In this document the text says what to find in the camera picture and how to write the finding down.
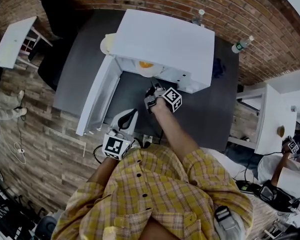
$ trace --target white cabinet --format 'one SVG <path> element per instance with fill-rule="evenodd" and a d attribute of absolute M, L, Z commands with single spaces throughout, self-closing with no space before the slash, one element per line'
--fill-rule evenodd
<path fill-rule="evenodd" d="M 211 84 L 215 33 L 192 23 L 128 9 L 110 51 L 98 70 L 76 133 L 100 129 L 122 71 L 136 73 L 137 61 L 162 66 L 157 76 L 195 93 Z"/>

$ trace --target orange food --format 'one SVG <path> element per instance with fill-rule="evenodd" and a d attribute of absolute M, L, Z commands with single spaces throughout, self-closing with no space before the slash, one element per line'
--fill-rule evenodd
<path fill-rule="evenodd" d="M 141 68 L 147 69 L 153 66 L 153 64 L 148 63 L 148 62 L 144 62 L 144 61 L 139 61 L 139 65 Z"/>

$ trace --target brick wall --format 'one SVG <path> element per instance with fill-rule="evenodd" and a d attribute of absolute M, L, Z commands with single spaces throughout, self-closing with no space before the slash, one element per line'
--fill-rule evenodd
<path fill-rule="evenodd" d="M 300 69 L 300 17 L 286 0 L 73 0 L 77 9 L 138 9 L 185 21 L 204 9 L 204 25 L 235 43 L 255 41 L 239 56 L 242 84 L 251 85 Z M 10 23 L 38 15 L 50 33 L 38 0 L 0 0 L 0 38 Z"/>

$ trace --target white shirt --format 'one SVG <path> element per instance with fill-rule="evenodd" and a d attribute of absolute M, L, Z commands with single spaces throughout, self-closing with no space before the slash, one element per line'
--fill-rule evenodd
<path fill-rule="evenodd" d="M 258 165 L 258 181 L 264 184 L 271 180 L 275 170 L 282 158 L 282 155 L 264 156 Z M 287 192 L 289 195 L 300 198 L 300 163 L 288 159 L 286 167 L 280 173 L 277 187 Z"/>

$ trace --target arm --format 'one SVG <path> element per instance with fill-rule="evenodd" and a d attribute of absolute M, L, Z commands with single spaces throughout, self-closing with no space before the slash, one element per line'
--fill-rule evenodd
<path fill-rule="evenodd" d="M 157 104 L 151 108 L 157 121 L 162 127 L 172 150 L 182 162 L 187 154 L 199 149 L 198 144 L 184 131 L 178 121 L 167 108 L 163 98 L 156 100 Z"/>
<path fill-rule="evenodd" d="M 280 177 L 280 174 L 281 174 L 281 171 L 282 171 L 283 167 L 287 167 L 287 161 L 289 159 L 289 156 L 290 156 L 289 152 L 284 153 L 283 157 L 281 158 L 279 164 L 277 165 L 277 167 L 274 171 L 274 174 L 273 174 L 272 179 L 271 179 L 271 184 L 275 187 L 278 184 L 279 177 Z"/>
<path fill-rule="evenodd" d="M 227 206 L 239 214 L 245 227 L 250 228 L 253 220 L 253 206 L 249 198 L 238 190 L 235 181 L 225 168 L 212 155 L 204 153 L 198 144 L 182 130 L 166 107 L 163 98 L 158 98 L 157 104 L 151 110 L 181 161 L 189 182 L 203 190 L 215 206 Z"/>
<path fill-rule="evenodd" d="M 74 240 L 78 238 L 81 220 L 94 206 L 95 201 L 102 197 L 105 186 L 117 164 L 117 160 L 107 157 L 88 181 L 78 188 L 69 199 L 51 239 Z"/>

